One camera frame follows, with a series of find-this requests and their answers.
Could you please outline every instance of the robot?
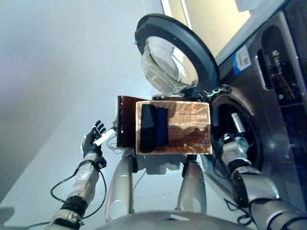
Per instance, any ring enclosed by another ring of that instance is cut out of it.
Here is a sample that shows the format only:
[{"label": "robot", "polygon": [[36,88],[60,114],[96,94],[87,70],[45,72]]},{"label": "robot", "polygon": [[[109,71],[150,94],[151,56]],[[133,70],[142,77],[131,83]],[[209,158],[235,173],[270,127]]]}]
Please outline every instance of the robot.
[{"label": "robot", "polygon": [[[106,166],[101,144],[114,133],[116,128],[113,127],[107,132],[105,130],[104,125],[98,121],[84,138],[83,161],[74,173],[75,183],[46,230],[78,230],[82,226],[85,211],[94,198],[100,169]],[[248,143],[244,138],[244,129],[239,128],[236,135],[225,134],[221,141],[222,161],[231,173],[234,200],[240,208],[250,213],[258,229],[307,229],[307,216],[283,202],[273,181],[251,166],[246,155]],[[206,215],[204,177],[194,157],[187,157],[175,210],[135,213],[132,189],[133,164],[133,151],[126,151],[111,181],[105,210],[107,224],[100,227],[100,230],[248,229]]]}]

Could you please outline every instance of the folded clothing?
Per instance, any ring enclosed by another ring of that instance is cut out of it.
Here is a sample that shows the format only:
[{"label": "folded clothing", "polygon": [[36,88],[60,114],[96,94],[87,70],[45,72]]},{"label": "folded clothing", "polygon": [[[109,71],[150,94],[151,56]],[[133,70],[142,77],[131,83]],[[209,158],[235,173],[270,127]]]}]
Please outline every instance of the folded clothing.
[{"label": "folded clothing", "polygon": [[155,146],[162,147],[168,144],[168,109],[156,108]]},{"label": "folded clothing", "polygon": [[168,109],[143,104],[141,113],[140,151],[151,152],[168,144]]},{"label": "folded clothing", "polygon": [[151,152],[155,148],[156,113],[152,104],[142,105],[140,150]]}]

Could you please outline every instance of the brown box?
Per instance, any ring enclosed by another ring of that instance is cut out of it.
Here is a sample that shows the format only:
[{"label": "brown box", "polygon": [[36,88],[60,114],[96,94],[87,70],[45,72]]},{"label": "brown box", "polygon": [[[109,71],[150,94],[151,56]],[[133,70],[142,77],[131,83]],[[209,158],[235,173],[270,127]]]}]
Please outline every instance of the brown box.
[{"label": "brown box", "polygon": [[118,96],[117,148],[135,148],[135,104],[145,99]]},{"label": "brown box", "polygon": [[[168,109],[168,139],[164,147],[140,151],[141,113],[143,104]],[[184,101],[141,101],[136,103],[136,154],[212,154],[209,104]]]}]

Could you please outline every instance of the blue sticker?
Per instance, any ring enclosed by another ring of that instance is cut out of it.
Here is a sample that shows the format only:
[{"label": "blue sticker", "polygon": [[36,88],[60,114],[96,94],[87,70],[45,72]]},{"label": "blue sticker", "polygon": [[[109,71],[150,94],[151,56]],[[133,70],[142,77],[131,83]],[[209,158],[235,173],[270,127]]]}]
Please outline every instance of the blue sticker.
[{"label": "blue sticker", "polygon": [[237,75],[251,65],[246,45],[242,46],[237,52],[230,56],[232,62],[232,69],[234,74]]}]

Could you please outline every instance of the washing machine door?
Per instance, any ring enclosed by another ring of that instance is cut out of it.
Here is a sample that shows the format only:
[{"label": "washing machine door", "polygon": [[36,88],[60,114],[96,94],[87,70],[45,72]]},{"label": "washing machine door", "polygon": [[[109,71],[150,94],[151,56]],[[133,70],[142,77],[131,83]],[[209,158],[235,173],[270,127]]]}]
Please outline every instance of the washing machine door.
[{"label": "washing machine door", "polygon": [[135,42],[148,81],[164,94],[199,96],[219,82],[216,62],[202,40],[179,21],[163,14],[140,19]]}]

